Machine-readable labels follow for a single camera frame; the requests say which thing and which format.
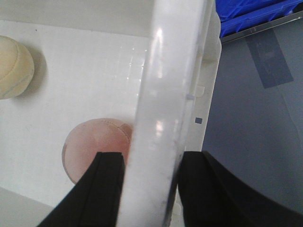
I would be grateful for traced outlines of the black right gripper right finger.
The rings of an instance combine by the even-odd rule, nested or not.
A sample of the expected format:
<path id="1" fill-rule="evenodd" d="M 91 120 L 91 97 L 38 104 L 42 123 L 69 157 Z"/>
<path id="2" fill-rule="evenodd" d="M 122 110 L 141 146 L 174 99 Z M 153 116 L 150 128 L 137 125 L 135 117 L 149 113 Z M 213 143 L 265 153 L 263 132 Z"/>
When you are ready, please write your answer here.
<path id="1" fill-rule="evenodd" d="M 187 227 L 301 227 L 303 216 L 249 187 L 207 151 L 184 152 L 178 190 Z"/>

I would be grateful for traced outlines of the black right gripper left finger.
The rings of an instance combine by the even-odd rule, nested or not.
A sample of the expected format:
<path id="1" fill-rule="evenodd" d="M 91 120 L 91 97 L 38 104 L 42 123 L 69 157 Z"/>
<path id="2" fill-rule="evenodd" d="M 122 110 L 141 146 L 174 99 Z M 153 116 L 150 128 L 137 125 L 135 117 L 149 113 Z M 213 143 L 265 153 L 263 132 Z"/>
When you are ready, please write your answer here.
<path id="1" fill-rule="evenodd" d="M 114 227 L 121 198 L 125 162 L 119 152 L 98 152 L 41 227 Z"/>

